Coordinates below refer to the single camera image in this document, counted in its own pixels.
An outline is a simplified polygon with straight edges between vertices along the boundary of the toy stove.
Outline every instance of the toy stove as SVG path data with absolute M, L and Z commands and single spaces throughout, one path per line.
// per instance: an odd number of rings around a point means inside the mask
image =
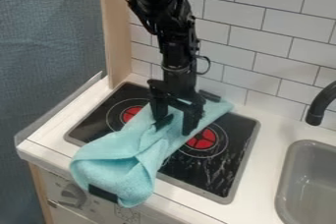
M 120 131 L 148 103 L 149 90 L 125 83 L 65 136 L 77 145 Z M 257 122 L 227 113 L 165 160 L 158 178 L 221 203 L 233 199 Z

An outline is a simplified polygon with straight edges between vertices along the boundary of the gray sink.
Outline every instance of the gray sink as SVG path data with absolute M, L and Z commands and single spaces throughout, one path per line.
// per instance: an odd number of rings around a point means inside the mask
M 336 147 L 313 140 L 293 143 L 275 206 L 285 224 L 335 224 Z

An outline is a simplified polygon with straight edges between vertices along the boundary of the black faucet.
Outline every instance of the black faucet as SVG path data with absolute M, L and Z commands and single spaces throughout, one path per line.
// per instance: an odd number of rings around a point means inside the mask
M 336 82 L 325 87 L 313 100 L 306 115 L 306 122 L 312 126 L 319 126 L 322 122 L 324 111 L 336 99 Z

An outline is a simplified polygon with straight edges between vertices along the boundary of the gray fabric wall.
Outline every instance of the gray fabric wall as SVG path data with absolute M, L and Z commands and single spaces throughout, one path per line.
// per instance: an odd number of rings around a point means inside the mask
M 104 68 L 99 0 L 0 0 L 0 224 L 43 223 L 13 135 Z

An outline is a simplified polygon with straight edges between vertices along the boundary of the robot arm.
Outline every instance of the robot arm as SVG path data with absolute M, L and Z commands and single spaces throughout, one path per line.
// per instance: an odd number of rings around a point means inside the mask
M 199 40 L 191 5 L 188 0 L 127 1 L 148 32 L 157 35 L 163 55 L 163 81 L 148 81 L 153 116 L 157 122 L 167 123 L 163 119 L 167 116 L 168 105 L 182 110 L 183 135 L 188 135 L 197 126 L 205 102 L 195 91 Z

